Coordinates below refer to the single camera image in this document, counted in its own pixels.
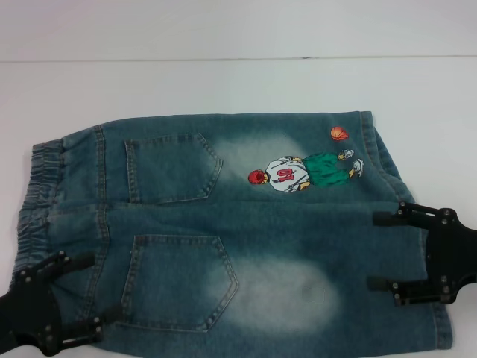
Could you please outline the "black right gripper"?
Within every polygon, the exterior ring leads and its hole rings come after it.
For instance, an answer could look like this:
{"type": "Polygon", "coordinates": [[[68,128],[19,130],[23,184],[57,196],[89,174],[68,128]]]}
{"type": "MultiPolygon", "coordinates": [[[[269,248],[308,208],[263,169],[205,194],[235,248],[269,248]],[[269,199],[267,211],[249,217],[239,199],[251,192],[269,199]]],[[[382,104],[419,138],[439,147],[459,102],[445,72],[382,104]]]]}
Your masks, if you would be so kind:
{"type": "Polygon", "coordinates": [[[395,212],[374,212],[381,227],[431,228],[426,239],[428,280],[398,281],[370,276],[372,292],[390,292],[397,307],[412,304],[453,304],[459,291],[476,283],[476,231],[462,225],[453,209],[435,209],[401,201],[395,212]]]}

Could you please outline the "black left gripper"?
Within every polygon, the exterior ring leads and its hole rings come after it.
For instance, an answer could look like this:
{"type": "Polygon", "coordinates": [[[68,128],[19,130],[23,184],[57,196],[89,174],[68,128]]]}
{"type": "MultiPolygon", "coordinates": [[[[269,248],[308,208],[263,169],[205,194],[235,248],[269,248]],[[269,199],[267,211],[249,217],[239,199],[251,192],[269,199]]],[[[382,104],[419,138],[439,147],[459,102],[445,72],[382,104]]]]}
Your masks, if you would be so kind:
{"type": "Polygon", "coordinates": [[[22,268],[13,286],[1,296],[1,352],[31,345],[51,357],[57,349],[101,342],[104,327],[123,316],[121,304],[80,321],[64,323],[48,283],[95,265],[95,254],[72,257],[58,251],[33,266],[22,268]]]}

